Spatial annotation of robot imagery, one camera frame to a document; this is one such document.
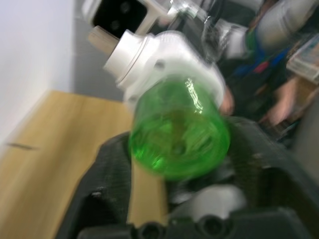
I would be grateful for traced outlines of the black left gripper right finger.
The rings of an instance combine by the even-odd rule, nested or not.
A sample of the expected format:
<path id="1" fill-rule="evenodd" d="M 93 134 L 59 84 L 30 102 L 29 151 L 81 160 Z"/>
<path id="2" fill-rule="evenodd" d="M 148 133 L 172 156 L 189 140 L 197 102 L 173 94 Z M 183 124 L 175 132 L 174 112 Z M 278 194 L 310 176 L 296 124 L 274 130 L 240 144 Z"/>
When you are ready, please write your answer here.
<path id="1" fill-rule="evenodd" d="M 311 236 L 319 237 L 319 187 L 282 145 L 248 119 L 226 117 L 228 156 L 235 182 L 251 208 L 293 209 Z"/>

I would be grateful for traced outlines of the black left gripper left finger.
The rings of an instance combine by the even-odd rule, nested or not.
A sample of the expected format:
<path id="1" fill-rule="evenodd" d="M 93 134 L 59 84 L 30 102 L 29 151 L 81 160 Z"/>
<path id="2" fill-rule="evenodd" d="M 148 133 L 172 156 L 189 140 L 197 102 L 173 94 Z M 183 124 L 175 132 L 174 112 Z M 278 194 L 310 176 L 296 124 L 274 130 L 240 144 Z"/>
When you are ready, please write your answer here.
<path id="1" fill-rule="evenodd" d="M 81 178 L 56 234 L 75 239 L 85 228 L 125 224 L 131 194 L 129 133 L 104 142 Z"/>

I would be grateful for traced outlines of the bare person hand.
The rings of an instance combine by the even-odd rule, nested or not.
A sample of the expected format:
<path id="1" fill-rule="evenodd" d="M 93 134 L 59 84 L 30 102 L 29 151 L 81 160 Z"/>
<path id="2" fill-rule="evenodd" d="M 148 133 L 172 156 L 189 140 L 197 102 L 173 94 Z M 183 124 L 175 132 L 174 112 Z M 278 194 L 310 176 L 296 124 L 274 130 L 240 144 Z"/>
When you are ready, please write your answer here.
<path id="1" fill-rule="evenodd" d="M 290 78 L 275 91 L 276 102 L 260 121 L 278 125 L 291 114 L 297 113 L 306 106 L 308 93 L 306 81 L 298 76 Z"/>

